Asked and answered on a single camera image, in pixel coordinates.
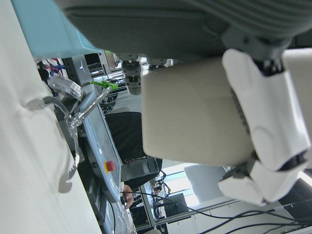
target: red emergency stop button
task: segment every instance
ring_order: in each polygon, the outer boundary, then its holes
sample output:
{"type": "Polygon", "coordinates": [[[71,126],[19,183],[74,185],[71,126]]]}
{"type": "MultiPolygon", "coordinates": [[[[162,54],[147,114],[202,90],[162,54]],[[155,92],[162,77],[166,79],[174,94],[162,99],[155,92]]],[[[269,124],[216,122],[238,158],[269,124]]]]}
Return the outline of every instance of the red emergency stop button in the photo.
{"type": "Polygon", "coordinates": [[[114,171],[115,170],[114,162],[113,161],[106,162],[106,168],[109,172],[114,171]]]}

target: green clip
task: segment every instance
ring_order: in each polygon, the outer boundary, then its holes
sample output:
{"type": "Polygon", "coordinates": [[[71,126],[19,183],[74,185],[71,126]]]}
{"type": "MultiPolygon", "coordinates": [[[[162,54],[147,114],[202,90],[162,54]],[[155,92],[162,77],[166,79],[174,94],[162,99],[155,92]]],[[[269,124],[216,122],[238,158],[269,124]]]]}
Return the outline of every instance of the green clip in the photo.
{"type": "Polygon", "coordinates": [[[113,83],[110,83],[110,82],[107,82],[107,81],[104,81],[104,80],[101,83],[100,82],[96,82],[96,81],[92,81],[91,83],[95,84],[95,85],[102,86],[104,88],[108,88],[109,86],[111,86],[112,90],[115,90],[115,89],[118,88],[117,84],[113,84],[113,83]]]}

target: hand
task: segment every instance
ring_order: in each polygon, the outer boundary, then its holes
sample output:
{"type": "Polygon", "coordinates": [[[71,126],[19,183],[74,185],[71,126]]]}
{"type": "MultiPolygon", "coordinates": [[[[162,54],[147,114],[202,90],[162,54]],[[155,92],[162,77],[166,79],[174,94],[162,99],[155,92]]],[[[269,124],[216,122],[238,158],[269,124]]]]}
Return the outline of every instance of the hand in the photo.
{"type": "Polygon", "coordinates": [[[132,192],[131,188],[129,187],[129,185],[125,184],[125,187],[123,188],[122,195],[123,195],[123,198],[125,199],[125,202],[127,203],[127,205],[125,206],[126,210],[129,209],[130,206],[134,202],[132,193],[130,193],[130,192],[132,192]]]}

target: window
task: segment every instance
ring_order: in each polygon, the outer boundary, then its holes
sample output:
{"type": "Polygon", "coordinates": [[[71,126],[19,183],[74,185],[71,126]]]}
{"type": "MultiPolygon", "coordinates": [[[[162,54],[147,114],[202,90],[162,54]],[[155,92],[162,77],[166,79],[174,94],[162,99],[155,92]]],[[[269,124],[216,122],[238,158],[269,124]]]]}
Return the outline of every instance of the window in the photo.
{"type": "Polygon", "coordinates": [[[183,193],[186,204],[195,206],[199,204],[192,185],[184,171],[185,167],[196,165],[196,163],[182,163],[172,167],[162,169],[167,174],[164,182],[171,189],[170,195],[183,193]]]}

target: wire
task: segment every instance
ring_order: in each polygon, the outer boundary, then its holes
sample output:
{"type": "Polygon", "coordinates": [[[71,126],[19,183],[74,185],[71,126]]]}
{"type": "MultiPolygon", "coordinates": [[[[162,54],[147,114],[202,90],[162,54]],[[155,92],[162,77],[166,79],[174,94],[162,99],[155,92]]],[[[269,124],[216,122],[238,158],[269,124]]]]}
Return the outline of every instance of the wire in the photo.
{"type": "Polygon", "coordinates": [[[260,214],[268,214],[268,215],[272,215],[272,216],[276,216],[276,217],[279,217],[279,218],[283,218],[283,219],[287,219],[287,220],[290,220],[290,221],[300,221],[300,222],[303,222],[303,221],[307,221],[307,222],[312,222],[311,219],[294,219],[294,218],[288,218],[288,217],[285,217],[285,216],[282,216],[282,215],[278,215],[278,214],[273,214],[273,213],[270,213],[270,212],[267,212],[267,211],[260,211],[260,210],[252,210],[252,211],[246,211],[246,212],[243,212],[243,213],[240,213],[234,217],[219,217],[219,216],[215,216],[215,215],[209,215],[209,214],[206,214],[206,213],[203,213],[201,211],[198,211],[198,210],[195,210],[193,208],[190,208],[188,206],[185,206],[183,204],[179,204],[177,203],[176,201],[172,201],[168,198],[164,198],[164,197],[161,197],[161,196],[158,196],[158,195],[155,195],[155,194],[148,194],[148,193],[139,193],[139,192],[125,192],[125,193],[132,193],[132,194],[142,194],[142,195],[150,195],[152,197],[158,197],[158,198],[162,198],[164,200],[167,200],[167,201],[170,201],[170,202],[173,202],[175,203],[176,205],[179,205],[179,206],[182,206],[182,207],[186,207],[194,212],[197,212],[199,214],[202,214],[202,215],[205,215],[205,216],[208,216],[208,217],[212,217],[212,218],[222,218],[222,219],[228,219],[227,221],[224,221],[223,223],[213,227],[213,228],[210,228],[206,231],[203,231],[201,232],[200,234],[205,234],[205,233],[208,233],[208,232],[211,232],[229,222],[231,222],[232,220],[236,219],[236,218],[242,218],[242,217],[249,217],[249,216],[254,216],[254,215],[260,215],[260,214]]]}
{"type": "Polygon", "coordinates": [[[267,233],[269,233],[269,232],[271,232],[271,231],[274,231],[274,230],[279,229],[279,228],[282,228],[282,227],[284,227],[284,225],[280,225],[280,226],[278,226],[278,227],[276,227],[276,228],[269,229],[269,230],[267,230],[267,231],[266,231],[265,233],[263,233],[263,234],[267,234],[267,233]]]}
{"type": "Polygon", "coordinates": [[[256,224],[246,225],[246,226],[243,226],[240,228],[233,229],[233,230],[231,230],[225,234],[230,234],[230,233],[236,232],[236,231],[244,229],[244,228],[250,228],[250,227],[255,227],[255,226],[266,226],[266,225],[275,225],[275,226],[278,225],[279,227],[277,227],[277,228],[281,228],[281,227],[285,227],[285,226],[300,226],[300,224],[292,224],[292,223],[256,223],[256,224]]]}
{"type": "Polygon", "coordinates": [[[183,207],[185,207],[185,208],[188,208],[188,209],[190,209],[191,211],[194,211],[194,212],[196,212],[196,213],[198,213],[198,214],[202,214],[202,215],[205,215],[205,216],[208,216],[208,217],[211,217],[211,218],[225,218],[225,219],[231,218],[231,217],[218,217],[218,216],[214,216],[214,215],[209,215],[209,214],[203,213],[203,212],[201,212],[201,211],[195,210],[195,209],[193,209],[193,208],[191,208],[191,207],[188,207],[188,206],[185,206],[185,205],[183,205],[183,204],[180,204],[180,203],[178,203],[178,202],[176,202],[176,201],[172,201],[171,199],[168,199],[168,198],[165,198],[165,197],[162,197],[162,196],[158,196],[158,195],[155,195],[155,194],[147,194],[147,193],[140,193],[140,192],[124,192],[124,193],[129,193],[129,194],[141,194],[141,195],[150,195],[150,196],[152,196],[152,197],[158,197],[158,198],[161,198],[161,199],[164,199],[164,200],[173,202],[173,203],[175,203],[176,205],[179,205],[179,206],[183,206],[183,207]]]}
{"type": "Polygon", "coordinates": [[[113,211],[113,217],[114,217],[114,233],[116,232],[116,218],[115,218],[115,212],[114,212],[114,208],[113,205],[108,202],[111,205],[112,211],[113,211]]]}
{"type": "Polygon", "coordinates": [[[180,204],[176,201],[173,201],[171,199],[168,199],[168,198],[165,198],[165,197],[162,197],[162,196],[158,196],[158,195],[155,195],[155,194],[147,194],[147,193],[139,193],[139,192],[125,192],[125,193],[132,193],[132,194],[143,194],[143,195],[150,195],[152,197],[158,197],[158,198],[162,198],[164,200],[167,200],[167,201],[170,201],[170,202],[173,202],[175,203],[176,205],[179,205],[179,206],[182,206],[182,207],[185,207],[185,208],[188,208],[190,209],[191,211],[194,211],[198,214],[202,214],[204,216],[208,216],[208,217],[211,217],[211,218],[220,218],[220,219],[229,219],[227,220],[226,222],[229,222],[229,221],[232,221],[233,219],[235,218],[241,218],[241,217],[250,217],[250,216],[255,216],[255,215],[260,215],[260,214],[268,214],[268,215],[272,215],[272,216],[276,216],[276,217],[279,217],[279,218],[283,218],[283,219],[287,219],[287,220],[290,220],[290,221],[309,221],[309,222],[312,222],[312,219],[294,219],[294,218],[288,218],[286,216],[282,216],[282,215],[279,215],[279,214],[273,214],[271,212],[268,212],[268,211],[260,211],[260,210],[251,210],[251,211],[246,211],[246,212],[243,212],[243,213],[240,213],[234,217],[220,217],[220,216],[215,216],[215,215],[210,215],[210,214],[206,214],[206,213],[203,213],[201,211],[198,211],[196,209],[193,209],[191,207],[188,207],[188,206],[185,206],[183,204],[180,204]]]}

